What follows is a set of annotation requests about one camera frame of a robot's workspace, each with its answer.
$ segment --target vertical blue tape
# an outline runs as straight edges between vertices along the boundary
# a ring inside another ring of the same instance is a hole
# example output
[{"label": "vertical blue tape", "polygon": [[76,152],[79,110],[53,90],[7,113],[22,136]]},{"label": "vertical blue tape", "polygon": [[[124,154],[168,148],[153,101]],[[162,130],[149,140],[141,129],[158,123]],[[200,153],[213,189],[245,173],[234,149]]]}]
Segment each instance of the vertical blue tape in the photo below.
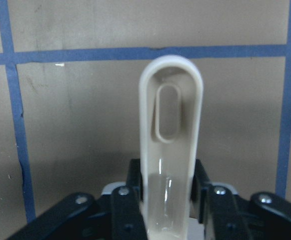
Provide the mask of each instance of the vertical blue tape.
[{"label": "vertical blue tape", "polygon": [[279,151],[276,170],[275,193],[286,197],[291,142],[291,1],[286,42],[285,72],[281,109]]},{"label": "vertical blue tape", "polygon": [[29,223],[36,218],[35,202],[28,157],[25,122],[23,118],[23,104],[19,76],[17,66],[14,63],[14,44],[7,0],[0,0],[0,33],[3,56],[6,58],[5,71],[10,93],[17,154],[22,170],[22,191],[25,216]]}]

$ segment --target screw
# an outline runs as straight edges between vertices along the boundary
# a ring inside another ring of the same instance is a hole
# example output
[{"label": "screw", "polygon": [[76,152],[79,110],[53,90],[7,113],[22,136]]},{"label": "screw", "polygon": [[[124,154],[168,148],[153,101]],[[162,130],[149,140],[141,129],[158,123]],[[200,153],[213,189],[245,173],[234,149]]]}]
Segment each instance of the screw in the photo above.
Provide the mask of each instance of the screw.
[{"label": "screw", "polygon": [[120,187],[120,189],[119,189],[119,194],[120,194],[121,196],[128,195],[128,194],[129,194],[129,188],[127,188],[126,186],[122,186],[122,187]]},{"label": "screw", "polygon": [[225,195],[226,194],[226,189],[222,186],[216,186],[214,188],[214,192],[218,195]]},{"label": "screw", "polygon": [[86,196],[78,196],[75,200],[76,204],[84,204],[86,201],[88,201],[88,198]]},{"label": "screw", "polygon": [[270,204],[272,203],[272,199],[269,195],[267,194],[260,194],[259,195],[259,201],[263,204]]}]

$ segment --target white plastic part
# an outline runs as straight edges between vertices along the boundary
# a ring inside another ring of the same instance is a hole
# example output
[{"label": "white plastic part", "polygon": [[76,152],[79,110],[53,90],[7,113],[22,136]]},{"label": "white plastic part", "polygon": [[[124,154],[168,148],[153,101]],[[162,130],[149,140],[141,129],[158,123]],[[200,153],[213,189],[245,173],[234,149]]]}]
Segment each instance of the white plastic part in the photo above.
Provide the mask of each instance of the white plastic part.
[{"label": "white plastic part", "polygon": [[200,72],[184,57],[159,57],[140,77],[141,208],[150,240],[187,238],[202,98]]}]

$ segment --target white elongated container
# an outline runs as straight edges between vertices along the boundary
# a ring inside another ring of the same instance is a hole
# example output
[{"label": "white elongated container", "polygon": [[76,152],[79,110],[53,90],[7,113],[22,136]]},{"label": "white elongated container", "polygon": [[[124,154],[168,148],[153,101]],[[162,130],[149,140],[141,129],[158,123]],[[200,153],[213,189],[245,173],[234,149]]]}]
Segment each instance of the white elongated container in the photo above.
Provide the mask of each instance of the white elongated container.
[{"label": "white elongated container", "polygon": [[203,98],[188,59],[153,60],[139,83],[142,214],[150,240],[185,240]]}]

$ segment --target bolt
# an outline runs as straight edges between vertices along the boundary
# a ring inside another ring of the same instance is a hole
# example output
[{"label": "bolt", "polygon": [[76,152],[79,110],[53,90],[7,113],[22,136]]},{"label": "bolt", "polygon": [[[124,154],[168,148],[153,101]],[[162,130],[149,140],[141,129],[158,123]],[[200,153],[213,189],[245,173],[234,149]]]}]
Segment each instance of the bolt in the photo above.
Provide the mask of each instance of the bolt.
[{"label": "bolt", "polygon": [[88,201],[88,198],[86,196],[78,196],[75,200],[76,204],[84,204],[86,201]]},{"label": "bolt", "polygon": [[263,204],[270,204],[272,203],[272,199],[269,195],[267,194],[260,194],[259,195],[259,201]]},{"label": "bolt", "polygon": [[216,186],[214,188],[214,192],[218,195],[225,195],[226,194],[226,189],[222,186]]},{"label": "bolt", "polygon": [[121,196],[128,195],[128,194],[129,194],[129,188],[127,188],[126,186],[122,186],[122,187],[120,187],[120,189],[119,189],[119,194],[120,194]]}]

